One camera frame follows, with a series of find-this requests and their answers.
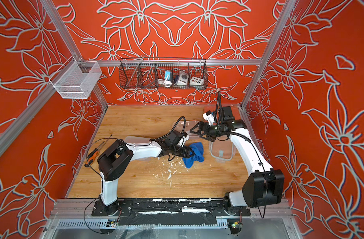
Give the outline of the blue cleaning cloth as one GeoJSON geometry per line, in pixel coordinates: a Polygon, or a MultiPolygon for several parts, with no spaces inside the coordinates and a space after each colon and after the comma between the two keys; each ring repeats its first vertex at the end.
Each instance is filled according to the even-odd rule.
{"type": "Polygon", "coordinates": [[[204,162],[204,149],[201,142],[196,142],[190,145],[191,151],[188,157],[183,158],[183,162],[187,169],[191,168],[194,162],[204,162]]]}

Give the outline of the clear lunch box lid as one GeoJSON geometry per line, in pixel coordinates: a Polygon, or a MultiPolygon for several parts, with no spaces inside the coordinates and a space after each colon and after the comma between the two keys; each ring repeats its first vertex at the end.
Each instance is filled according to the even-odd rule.
{"type": "Polygon", "coordinates": [[[236,147],[229,139],[225,141],[216,140],[209,143],[210,155],[220,163],[231,161],[236,151],[236,147]]]}

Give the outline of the clear lunch box with lid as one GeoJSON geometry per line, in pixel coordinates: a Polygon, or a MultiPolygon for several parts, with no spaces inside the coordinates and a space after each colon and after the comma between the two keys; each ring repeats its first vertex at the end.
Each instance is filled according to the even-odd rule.
{"type": "Polygon", "coordinates": [[[190,133],[190,130],[198,123],[198,120],[186,120],[186,122],[180,120],[174,130],[181,132],[184,128],[185,132],[189,135],[189,138],[196,139],[199,138],[199,135],[190,133]]]}

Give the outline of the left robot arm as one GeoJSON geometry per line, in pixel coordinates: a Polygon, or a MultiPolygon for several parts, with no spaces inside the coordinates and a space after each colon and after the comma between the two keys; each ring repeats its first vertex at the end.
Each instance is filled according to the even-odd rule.
{"type": "Polygon", "coordinates": [[[99,202],[106,208],[117,202],[118,179],[131,161],[163,156],[168,156],[171,161],[174,157],[195,156],[193,149],[186,145],[187,140],[187,133],[175,130],[145,143],[128,143],[116,139],[97,159],[102,185],[99,202]]]}

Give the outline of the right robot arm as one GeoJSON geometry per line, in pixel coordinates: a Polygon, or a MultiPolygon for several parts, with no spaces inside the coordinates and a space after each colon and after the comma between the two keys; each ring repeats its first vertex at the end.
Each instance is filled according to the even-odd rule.
{"type": "Polygon", "coordinates": [[[210,142],[226,136],[236,147],[249,174],[242,189],[224,196],[225,206],[255,208],[279,204],[284,175],[265,160],[243,120],[235,119],[231,107],[217,107],[214,112],[204,113],[203,118],[205,121],[198,122],[190,133],[210,142]]]}

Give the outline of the orange plastic tool case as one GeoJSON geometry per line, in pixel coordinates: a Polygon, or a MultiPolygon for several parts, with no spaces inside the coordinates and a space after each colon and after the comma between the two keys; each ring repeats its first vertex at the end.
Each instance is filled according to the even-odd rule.
{"type": "Polygon", "coordinates": [[[236,120],[241,120],[241,114],[238,106],[231,106],[232,114],[236,120]]]}

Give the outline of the white button box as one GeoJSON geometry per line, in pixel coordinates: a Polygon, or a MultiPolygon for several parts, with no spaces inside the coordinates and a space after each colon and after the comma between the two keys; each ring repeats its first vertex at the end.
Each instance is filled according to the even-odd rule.
{"type": "Polygon", "coordinates": [[[198,78],[198,77],[191,77],[190,86],[202,87],[202,86],[204,86],[204,79],[198,78]]]}

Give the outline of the white round-dial device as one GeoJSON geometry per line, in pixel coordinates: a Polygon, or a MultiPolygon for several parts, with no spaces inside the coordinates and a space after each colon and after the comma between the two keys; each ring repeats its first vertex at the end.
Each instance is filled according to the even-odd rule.
{"type": "Polygon", "coordinates": [[[189,82],[189,75],[187,73],[180,73],[177,78],[177,86],[187,86],[189,82]]]}

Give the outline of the blue small box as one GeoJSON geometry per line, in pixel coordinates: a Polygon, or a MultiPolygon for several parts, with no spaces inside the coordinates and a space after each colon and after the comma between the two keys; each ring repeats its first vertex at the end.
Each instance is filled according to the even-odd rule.
{"type": "Polygon", "coordinates": [[[164,74],[164,80],[165,81],[170,81],[171,80],[171,72],[170,71],[166,71],[164,74]]]}

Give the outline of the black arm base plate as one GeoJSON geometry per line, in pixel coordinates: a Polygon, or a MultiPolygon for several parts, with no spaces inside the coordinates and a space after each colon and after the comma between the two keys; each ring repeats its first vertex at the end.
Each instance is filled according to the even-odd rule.
{"type": "Polygon", "coordinates": [[[230,207],[223,198],[121,198],[110,206],[94,202],[91,215],[130,216],[142,214],[196,213],[213,216],[250,216],[249,207],[230,207]]]}

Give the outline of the orange handled screwdriver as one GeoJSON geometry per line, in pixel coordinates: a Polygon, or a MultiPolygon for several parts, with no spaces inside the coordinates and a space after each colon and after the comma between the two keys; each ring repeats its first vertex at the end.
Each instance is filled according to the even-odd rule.
{"type": "Polygon", "coordinates": [[[98,157],[100,150],[111,137],[112,137],[112,134],[108,138],[105,138],[104,141],[98,147],[96,147],[91,153],[88,154],[87,162],[84,164],[84,167],[88,168],[93,164],[93,162],[98,157]]]}

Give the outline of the clear acrylic wall bin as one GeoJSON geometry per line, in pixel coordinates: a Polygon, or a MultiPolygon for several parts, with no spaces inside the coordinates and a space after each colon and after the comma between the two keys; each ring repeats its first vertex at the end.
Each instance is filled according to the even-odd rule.
{"type": "Polygon", "coordinates": [[[64,99],[87,99],[101,75],[101,68],[96,61],[72,61],[59,69],[50,83],[64,99]]]}

